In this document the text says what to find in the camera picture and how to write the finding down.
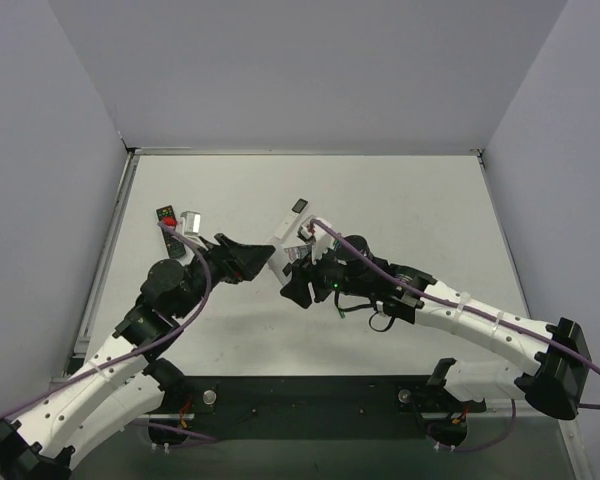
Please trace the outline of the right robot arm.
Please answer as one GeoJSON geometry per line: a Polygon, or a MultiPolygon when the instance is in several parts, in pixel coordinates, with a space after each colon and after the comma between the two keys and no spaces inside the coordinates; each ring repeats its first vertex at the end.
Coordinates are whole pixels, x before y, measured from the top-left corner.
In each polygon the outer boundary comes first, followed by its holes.
{"type": "Polygon", "coordinates": [[[328,297],[367,299],[390,321],[437,329],[477,345],[499,361],[439,361],[431,377],[460,402],[523,399],[539,412],[573,420],[591,356],[581,326],[518,317],[458,292],[418,269],[375,256],[359,235],[332,244],[319,259],[310,254],[281,270],[283,297],[307,309],[328,297]]]}

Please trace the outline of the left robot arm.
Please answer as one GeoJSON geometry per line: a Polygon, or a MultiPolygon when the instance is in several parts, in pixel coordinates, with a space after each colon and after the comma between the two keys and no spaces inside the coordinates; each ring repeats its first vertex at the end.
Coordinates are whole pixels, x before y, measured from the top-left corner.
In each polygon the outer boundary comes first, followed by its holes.
{"type": "Polygon", "coordinates": [[[139,416],[184,402],[183,374],[162,354],[204,309],[215,286],[253,280],[276,249],[223,234],[188,264],[155,263],[133,308],[64,384],[0,419],[0,476],[68,479],[101,443],[139,416]]]}

